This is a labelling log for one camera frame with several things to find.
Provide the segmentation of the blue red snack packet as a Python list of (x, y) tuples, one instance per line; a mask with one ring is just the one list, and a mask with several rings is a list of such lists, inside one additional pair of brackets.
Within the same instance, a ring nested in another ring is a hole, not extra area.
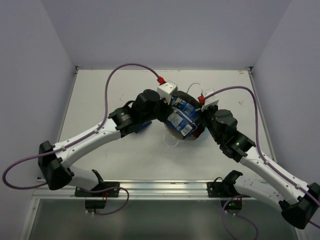
[(135, 133), (136, 134), (141, 133), (142, 131), (146, 130), (151, 124), (152, 124), (151, 121), (144, 123)]

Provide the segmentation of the blue Kettle chips bag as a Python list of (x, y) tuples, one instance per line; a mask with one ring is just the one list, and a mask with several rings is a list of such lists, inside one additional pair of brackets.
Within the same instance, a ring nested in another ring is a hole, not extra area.
[(167, 117), (166, 125), (179, 139), (186, 139), (200, 124), (196, 107), (178, 96), (171, 98), (173, 112)]

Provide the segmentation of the light blue paper bag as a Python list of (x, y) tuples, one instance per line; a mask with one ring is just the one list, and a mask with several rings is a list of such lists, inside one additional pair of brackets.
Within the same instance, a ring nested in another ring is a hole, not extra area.
[(201, 105), (189, 94), (194, 85), (200, 86), (200, 89), (203, 90), (200, 83), (193, 82), (186, 92), (177, 90), (171, 97), (173, 112), (167, 117), (164, 124), (166, 132), (162, 138), (163, 143), (169, 148), (174, 148), (181, 142), (195, 141), (205, 131), (200, 117)]

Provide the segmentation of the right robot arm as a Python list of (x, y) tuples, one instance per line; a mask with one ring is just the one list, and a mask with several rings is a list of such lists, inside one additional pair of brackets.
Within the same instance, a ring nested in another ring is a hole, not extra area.
[(320, 185), (299, 179), (267, 157), (257, 141), (238, 131), (238, 121), (229, 110), (210, 106), (201, 115), (222, 153), (267, 183), (256, 183), (233, 171), (224, 179), (223, 192), (231, 197), (247, 195), (274, 206), (289, 224), (305, 229), (320, 207)]

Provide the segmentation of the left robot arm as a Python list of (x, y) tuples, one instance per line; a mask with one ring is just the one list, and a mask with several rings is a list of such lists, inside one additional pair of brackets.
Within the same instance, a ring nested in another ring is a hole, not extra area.
[(92, 196), (103, 193), (104, 184), (97, 170), (74, 167), (74, 163), (95, 149), (131, 133), (142, 125), (159, 120), (165, 122), (172, 113), (172, 94), (146, 89), (135, 100), (127, 102), (111, 112), (106, 119), (77, 136), (39, 146), (38, 166), (50, 190), (59, 190), (67, 185), (87, 190)]

